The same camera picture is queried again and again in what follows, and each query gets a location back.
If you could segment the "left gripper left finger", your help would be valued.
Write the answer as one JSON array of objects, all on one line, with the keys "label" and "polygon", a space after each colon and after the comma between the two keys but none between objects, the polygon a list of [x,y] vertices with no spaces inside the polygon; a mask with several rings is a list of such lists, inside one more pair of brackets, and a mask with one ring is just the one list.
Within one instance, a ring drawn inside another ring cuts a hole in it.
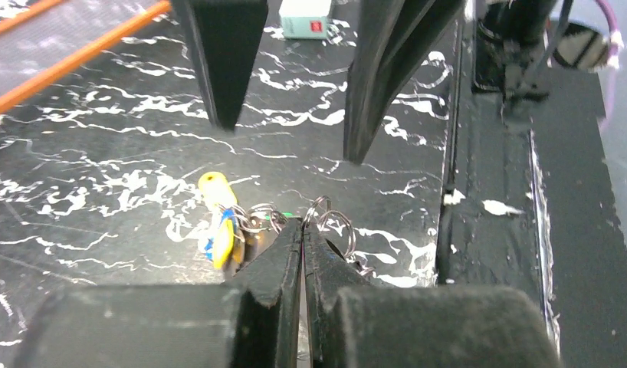
[{"label": "left gripper left finger", "polygon": [[16,367],[294,367],[302,224],[221,284],[67,288],[36,313]]}]

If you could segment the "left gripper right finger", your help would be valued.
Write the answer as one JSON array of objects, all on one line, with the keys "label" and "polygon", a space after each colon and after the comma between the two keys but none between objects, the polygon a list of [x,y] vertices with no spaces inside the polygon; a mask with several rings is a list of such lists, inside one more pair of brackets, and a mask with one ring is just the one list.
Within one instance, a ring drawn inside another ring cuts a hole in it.
[{"label": "left gripper right finger", "polygon": [[315,367],[559,367],[538,307],[505,286],[377,287],[303,227]]}]

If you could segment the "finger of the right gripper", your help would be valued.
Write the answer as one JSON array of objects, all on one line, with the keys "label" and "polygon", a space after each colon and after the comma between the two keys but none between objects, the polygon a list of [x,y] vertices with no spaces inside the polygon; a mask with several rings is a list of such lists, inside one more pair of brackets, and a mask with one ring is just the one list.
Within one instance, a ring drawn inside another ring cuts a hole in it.
[{"label": "finger of the right gripper", "polygon": [[388,107],[464,6],[460,0],[360,3],[347,72],[345,160],[364,161]]},{"label": "finger of the right gripper", "polygon": [[171,2],[211,124],[235,130],[263,29],[266,0]]}]

